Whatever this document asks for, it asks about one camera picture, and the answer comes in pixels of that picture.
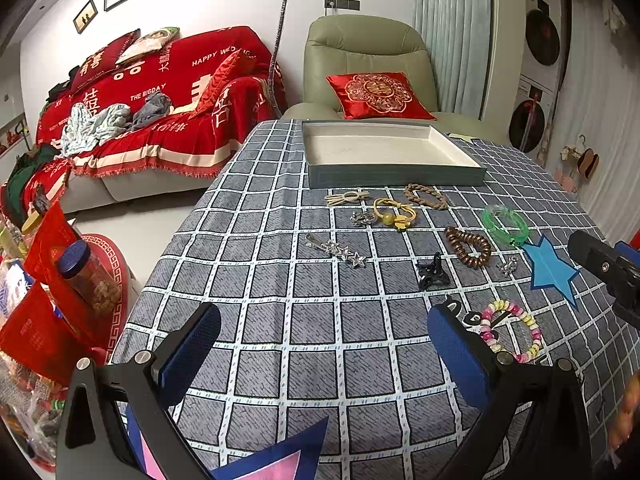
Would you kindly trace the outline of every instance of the tray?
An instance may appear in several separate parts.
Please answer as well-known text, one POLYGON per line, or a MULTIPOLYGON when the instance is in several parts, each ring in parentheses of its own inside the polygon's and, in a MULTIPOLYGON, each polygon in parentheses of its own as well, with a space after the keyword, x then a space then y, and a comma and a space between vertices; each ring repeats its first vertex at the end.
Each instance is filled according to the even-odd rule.
POLYGON ((481 186, 486 168, 432 126, 304 121, 311 189, 481 186))

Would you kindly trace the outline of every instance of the green bracelet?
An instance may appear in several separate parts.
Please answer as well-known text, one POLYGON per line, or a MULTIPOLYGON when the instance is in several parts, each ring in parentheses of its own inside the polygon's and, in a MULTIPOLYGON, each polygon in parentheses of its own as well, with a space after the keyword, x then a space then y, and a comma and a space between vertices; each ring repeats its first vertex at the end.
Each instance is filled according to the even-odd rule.
POLYGON ((514 210, 509 209, 503 205, 490 205, 482 212, 482 225, 487 232, 496 240, 501 241, 504 244, 514 247, 520 247, 529 238, 529 226, 524 221, 524 218, 516 213, 514 210), (510 223, 515 225, 520 232, 512 234, 504 229, 500 229, 495 222, 495 218, 499 216, 506 218, 510 223))

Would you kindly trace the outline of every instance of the pillow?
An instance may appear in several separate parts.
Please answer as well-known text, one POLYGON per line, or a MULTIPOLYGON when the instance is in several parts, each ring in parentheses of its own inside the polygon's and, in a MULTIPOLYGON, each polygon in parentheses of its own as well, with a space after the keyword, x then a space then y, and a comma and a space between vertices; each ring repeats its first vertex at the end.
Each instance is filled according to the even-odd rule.
POLYGON ((222 89, 234 79, 249 75, 255 67, 255 56, 248 56, 244 50, 236 50, 220 63, 209 84, 200 96, 198 106, 189 116, 190 119, 213 110, 222 89))
POLYGON ((128 32, 85 59, 71 83, 71 95, 77 94, 85 86, 116 70, 117 59, 139 36, 140 29, 128 32))
POLYGON ((435 121, 418 101, 402 72, 331 75, 345 119, 390 117, 435 121))
POLYGON ((124 51, 122 56, 116 61, 116 65, 130 63, 140 59, 145 54, 161 50, 178 32, 180 32, 180 28, 178 27, 165 27, 155 30, 146 36, 142 36, 142 38, 124 51))

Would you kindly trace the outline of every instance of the dryer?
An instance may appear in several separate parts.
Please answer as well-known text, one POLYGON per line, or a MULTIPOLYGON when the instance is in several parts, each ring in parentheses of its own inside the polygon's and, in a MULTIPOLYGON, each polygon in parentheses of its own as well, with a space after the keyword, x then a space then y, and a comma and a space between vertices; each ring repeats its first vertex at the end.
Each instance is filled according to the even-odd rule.
POLYGON ((526 0, 526 12, 520 73, 553 94, 560 67, 561 0, 526 0))
POLYGON ((520 76, 516 102, 511 115, 511 123, 509 124, 509 140, 514 148, 520 149, 522 138, 527 128, 527 121, 533 110, 529 136, 523 149, 533 160, 536 159, 538 154, 540 141, 545 133, 546 122, 551 114, 552 104, 553 95, 551 92, 543 89, 531 79, 520 76))

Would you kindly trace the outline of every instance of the green leather armchair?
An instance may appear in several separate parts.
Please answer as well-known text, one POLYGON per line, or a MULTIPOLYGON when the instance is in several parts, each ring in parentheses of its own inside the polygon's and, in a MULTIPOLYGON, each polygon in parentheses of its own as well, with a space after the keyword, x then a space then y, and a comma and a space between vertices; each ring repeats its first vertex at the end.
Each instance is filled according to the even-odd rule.
POLYGON ((443 133, 510 144, 507 132, 473 117, 437 111, 431 59, 420 34, 405 23, 377 16, 323 16, 311 24, 305 45, 304 102, 289 108, 283 118, 343 118, 340 101, 326 77, 367 72, 404 72, 416 97, 437 118, 397 121, 432 124, 443 133))

